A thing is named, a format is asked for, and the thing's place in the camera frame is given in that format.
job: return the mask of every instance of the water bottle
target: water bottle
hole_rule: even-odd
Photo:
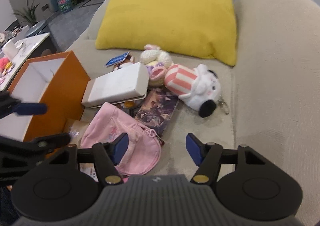
[[[67,13],[73,9],[71,0],[57,0],[57,3],[61,13]]]

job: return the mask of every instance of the table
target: table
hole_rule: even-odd
[[[7,90],[9,88],[13,78],[16,76],[19,69],[27,59],[41,56],[45,49],[50,49],[52,53],[55,53],[57,50],[49,37],[49,33],[22,39],[17,41],[15,45],[21,43],[22,41],[26,44],[26,46],[25,48],[19,49],[18,54],[11,60],[15,66],[12,71],[5,76],[4,82],[0,85],[0,91]]]

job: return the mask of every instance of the pink bag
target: pink bag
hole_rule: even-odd
[[[114,141],[121,133],[129,136],[128,150],[116,169],[124,175],[145,174],[158,163],[161,146],[157,134],[116,106],[104,103],[85,131],[81,148]]]

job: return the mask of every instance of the blue tag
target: blue tag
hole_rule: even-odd
[[[128,54],[129,54],[129,51],[124,53],[124,54],[122,54],[122,55],[119,55],[119,56],[116,56],[116,57],[112,58],[111,60],[109,60],[107,62],[106,67],[109,67],[109,66],[112,66],[112,65],[115,65],[115,64],[123,62],[126,59]]]

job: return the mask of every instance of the trash can lid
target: trash can lid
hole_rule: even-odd
[[[43,28],[47,26],[46,20],[40,21],[33,25],[27,32],[26,32],[26,38],[37,35]]]

